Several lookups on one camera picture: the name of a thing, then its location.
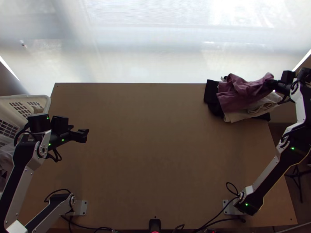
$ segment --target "black cloth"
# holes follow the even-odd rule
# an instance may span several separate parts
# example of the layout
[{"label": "black cloth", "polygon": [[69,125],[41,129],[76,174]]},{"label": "black cloth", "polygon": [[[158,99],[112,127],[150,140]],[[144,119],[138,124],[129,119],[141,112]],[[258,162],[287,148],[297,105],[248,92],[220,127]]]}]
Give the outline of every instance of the black cloth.
[{"label": "black cloth", "polygon": [[[217,98],[218,92],[218,83],[217,81],[207,80],[204,92],[204,103],[207,104],[209,110],[217,117],[224,118],[224,112],[220,106],[219,100]],[[270,113],[265,113],[261,116],[253,117],[255,119],[262,119],[269,122],[271,120]]]}]

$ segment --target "white cloth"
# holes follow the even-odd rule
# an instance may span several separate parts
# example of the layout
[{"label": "white cloth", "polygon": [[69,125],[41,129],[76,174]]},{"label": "white cloth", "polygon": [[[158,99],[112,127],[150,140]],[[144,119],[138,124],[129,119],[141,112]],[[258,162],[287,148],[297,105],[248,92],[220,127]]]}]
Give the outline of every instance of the white cloth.
[{"label": "white cloth", "polygon": [[281,96],[275,92],[271,92],[261,100],[258,100],[257,102],[249,105],[247,109],[229,113],[224,112],[224,121],[234,123],[240,120],[261,116],[262,114],[271,112],[273,109],[279,106],[278,102],[281,100]]}]

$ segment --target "metal mounting bracket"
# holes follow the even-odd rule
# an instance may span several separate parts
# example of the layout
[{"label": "metal mounting bracket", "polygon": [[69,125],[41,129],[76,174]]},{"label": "metal mounting bracket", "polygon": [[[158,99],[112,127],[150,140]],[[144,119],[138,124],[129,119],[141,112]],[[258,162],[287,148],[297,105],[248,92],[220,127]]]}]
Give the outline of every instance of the metal mounting bracket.
[{"label": "metal mounting bracket", "polygon": [[[229,200],[222,200],[222,206],[225,207],[228,202],[229,202]],[[243,213],[243,212],[239,211],[236,207],[234,207],[233,202],[231,202],[224,209],[224,214],[226,214],[226,215],[246,215],[246,213]]]}]

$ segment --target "purple cloth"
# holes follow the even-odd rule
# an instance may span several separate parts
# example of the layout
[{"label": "purple cloth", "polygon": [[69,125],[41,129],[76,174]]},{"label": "purple cloth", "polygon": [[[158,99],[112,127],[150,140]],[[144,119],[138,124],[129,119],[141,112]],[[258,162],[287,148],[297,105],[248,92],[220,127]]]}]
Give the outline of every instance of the purple cloth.
[{"label": "purple cloth", "polygon": [[247,108],[248,105],[256,102],[266,95],[272,89],[263,85],[266,80],[272,80],[273,75],[266,75],[253,82],[247,82],[234,74],[229,74],[226,82],[220,82],[218,85],[217,97],[222,111],[232,112]]}]

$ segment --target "black cable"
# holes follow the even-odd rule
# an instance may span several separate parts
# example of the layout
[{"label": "black cable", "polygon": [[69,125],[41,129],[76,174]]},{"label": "black cable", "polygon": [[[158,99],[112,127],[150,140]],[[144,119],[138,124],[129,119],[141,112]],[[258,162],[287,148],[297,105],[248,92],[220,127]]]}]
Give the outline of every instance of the black cable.
[{"label": "black cable", "polygon": [[235,199],[238,199],[238,198],[239,198],[239,197],[236,196],[236,197],[232,198],[230,201],[228,201],[228,203],[225,205],[225,207],[222,208],[222,210],[221,210],[215,217],[213,217],[211,220],[209,220],[207,223],[205,223],[205,224],[204,224],[203,226],[201,226],[200,228],[194,230],[193,233],[205,229],[206,226],[207,226],[211,221],[213,221],[215,218],[217,218],[217,217],[227,208],[227,206],[228,206],[231,202],[233,202]]},{"label": "black cable", "polygon": [[205,226],[205,228],[211,226],[211,225],[214,225],[216,223],[220,223],[220,222],[224,222],[224,221],[231,221],[231,220],[241,220],[243,223],[246,222],[244,218],[241,218],[241,217],[232,217],[232,218],[228,218],[228,219],[221,219],[221,220],[217,220],[215,222],[212,222],[208,225]]},{"label": "black cable", "polygon": [[178,225],[177,227],[174,228],[172,233],[175,233],[179,228],[180,228],[180,230],[182,230],[184,228],[184,226],[185,226],[185,224]]},{"label": "black cable", "polygon": [[[229,184],[235,189],[235,192],[232,191],[232,190],[229,188],[229,186],[228,186]],[[221,210],[214,218],[212,218],[211,220],[209,220],[207,223],[205,223],[205,224],[204,224],[203,226],[201,226],[200,228],[194,230],[193,233],[196,233],[196,232],[198,232],[198,231],[201,231],[201,230],[203,230],[203,229],[206,229],[208,226],[211,225],[210,222],[213,221],[214,219],[216,219],[216,218],[226,209],[226,207],[227,207],[231,202],[233,202],[235,199],[240,198],[238,189],[236,188],[236,186],[235,186],[233,183],[231,183],[231,182],[226,182],[226,188],[228,189],[228,191],[229,191],[230,193],[236,195],[236,197],[234,197],[234,198],[232,198],[230,201],[228,201],[228,203],[225,205],[225,207],[222,208],[222,210]],[[240,217],[238,217],[238,218],[232,218],[232,219],[230,218],[230,219],[227,219],[226,221],[235,220],[235,219],[241,219],[242,222],[245,222],[245,219],[242,219],[242,218],[240,218]]]},{"label": "black cable", "polygon": [[53,157],[50,153],[48,153],[47,156],[45,157],[45,159],[51,158],[51,159],[53,159],[53,161],[55,163],[57,163],[58,161],[63,160],[63,158],[61,157],[60,153],[58,153],[58,151],[56,149],[53,149],[53,152],[55,154],[55,157]]},{"label": "black cable", "polygon": [[17,141],[18,141],[19,136],[20,136],[22,133],[24,133],[24,132],[26,131],[26,129],[28,129],[28,128],[29,128],[29,123],[27,123],[27,124],[24,126],[24,128],[22,128],[22,129],[15,135],[15,138],[14,138],[14,146],[17,145]]},{"label": "black cable", "polygon": [[66,189],[66,188],[61,188],[61,189],[58,189],[58,190],[55,190],[55,191],[51,192],[51,193],[44,199],[44,202],[48,203],[48,202],[49,202],[49,201],[48,201],[48,198],[49,198],[52,194],[57,193],[57,192],[59,192],[59,191],[67,191],[68,193],[71,193],[70,190],[68,190],[68,189]]},{"label": "black cable", "polygon": [[105,227],[105,226],[97,228],[97,229],[94,231],[94,233],[96,233],[97,231],[111,231],[111,232],[114,232],[113,229],[111,229],[111,228],[109,228],[109,227]]},{"label": "black cable", "polygon": [[[69,222],[69,219],[65,218],[64,216],[61,216],[64,220],[66,220],[67,222]],[[109,230],[109,231],[116,231],[112,228],[109,228],[109,227],[99,227],[99,228],[93,228],[93,227],[87,227],[87,226],[81,226],[77,223],[74,223],[74,222],[70,222],[70,224],[74,225],[74,226],[77,226],[77,227],[80,227],[80,228],[83,228],[83,229],[88,229],[88,230]]]},{"label": "black cable", "polygon": [[[233,192],[233,191],[228,187],[229,184],[230,184],[232,187],[234,187],[234,189],[236,190],[236,192]],[[238,189],[236,188],[236,186],[235,186],[233,183],[227,182],[227,183],[226,183],[226,187],[227,187],[227,189],[228,189],[228,191],[229,191],[230,193],[232,193],[232,194],[234,194],[234,195],[236,195],[236,196],[239,196]]]},{"label": "black cable", "polygon": [[69,221],[68,221],[68,229],[69,229],[69,232],[72,233],[72,230],[71,230],[71,221],[72,221],[72,218],[73,216],[70,216],[69,217]]}]

